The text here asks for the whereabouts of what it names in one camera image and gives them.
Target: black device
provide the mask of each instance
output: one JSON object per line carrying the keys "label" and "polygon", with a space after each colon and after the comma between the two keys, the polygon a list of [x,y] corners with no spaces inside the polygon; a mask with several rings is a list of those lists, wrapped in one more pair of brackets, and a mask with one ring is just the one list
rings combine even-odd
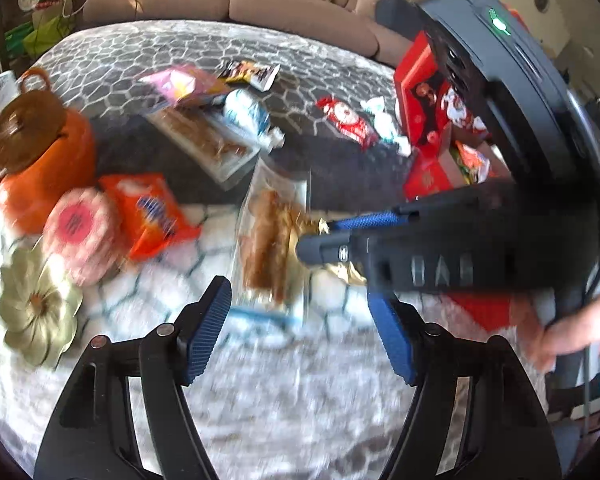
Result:
{"label": "black device", "polygon": [[[196,352],[189,351],[191,341],[218,297],[225,305],[230,302],[228,287],[225,278],[216,276],[199,302],[185,306],[173,324],[164,323],[145,338],[112,343],[106,336],[94,337],[51,415],[34,480],[216,480],[182,387],[198,367]],[[562,477],[544,411],[506,339],[457,339],[440,325],[424,323],[413,306],[395,297],[370,293],[368,301],[394,371],[416,386],[381,480],[436,477],[456,384],[463,376],[470,378],[470,389],[456,466],[437,478]],[[203,340],[211,347],[215,342]],[[161,476],[142,468],[128,377],[141,378]],[[600,478],[600,440],[568,478]]]}
{"label": "black device", "polygon": [[[513,180],[423,197],[305,236],[306,264],[353,262],[370,290],[555,291],[556,319],[600,282],[598,132],[526,28],[498,0],[419,4],[437,65],[480,115]],[[583,353],[561,356],[576,385]]]}

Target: gold flower decoration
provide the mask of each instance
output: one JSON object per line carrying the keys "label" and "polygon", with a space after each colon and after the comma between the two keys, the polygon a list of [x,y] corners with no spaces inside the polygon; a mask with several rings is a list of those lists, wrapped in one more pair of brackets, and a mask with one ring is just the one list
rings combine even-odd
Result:
{"label": "gold flower decoration", "polygon": [[18,246],[0,268],[0,318],[4,343],[33,366],[55,367],[74,340],[82,291],[66,276],[59,258],[46,258],[42,242]]}

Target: green led light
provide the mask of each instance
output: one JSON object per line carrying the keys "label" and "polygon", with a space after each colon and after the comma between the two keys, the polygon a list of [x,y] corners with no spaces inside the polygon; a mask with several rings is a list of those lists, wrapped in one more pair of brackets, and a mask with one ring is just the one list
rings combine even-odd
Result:
{"label": "green led light", "polygon": [[507,25],[505,25],[504,22],[500,18],[496,18],[495,20],[493,20],[493,25],[495,25],[495,27],[498,30],[501,30],[502,32],[507,30]]}
{"label": "green led light", "polygon": [[504,32],[507,36],[511,35],[511,33],[507,30],[507,24],[498,17],[494,9],[489,9],[489,17],[491,18],[491,23],[493,23],[495,28],[497,28],[500,32]]}

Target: metal screw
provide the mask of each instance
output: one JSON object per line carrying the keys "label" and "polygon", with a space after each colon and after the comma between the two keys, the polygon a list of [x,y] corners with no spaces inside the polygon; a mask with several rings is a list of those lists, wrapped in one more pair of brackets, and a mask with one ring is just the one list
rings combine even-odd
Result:
{"label": "metal screw", "polygon": [[424,325],[424,331],[432,337],[442,334],[442,327],[437,323],[427,323]]}
{"label": "metal screw", "polygon": [[341,262],[349,261],[349,248],[346,245],[341,245],[338,249],[338,259]]}
{"label": "metal screw", "polygon": [[166,336],[173,334],[173,331],[176,330],[175,327],[171,323],[162,323],[158,328],[155,329],[158,335]]}
{"label": "metal screw", "polygon": [[107,344],[107,337],[103,335],[97,335],[93,339],[91,339],[90,345],[91,348],[102,348]]}

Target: orange snack bag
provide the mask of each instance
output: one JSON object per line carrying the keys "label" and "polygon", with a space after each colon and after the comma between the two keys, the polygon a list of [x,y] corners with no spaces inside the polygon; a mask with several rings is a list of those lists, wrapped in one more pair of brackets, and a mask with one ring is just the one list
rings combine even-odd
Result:
{"label": "orange snack bag", "polygon": [[118,206],[130,260],[153,258],[200,236],[200,226],[189,225],[161,174],[106,175],[99,183]]}

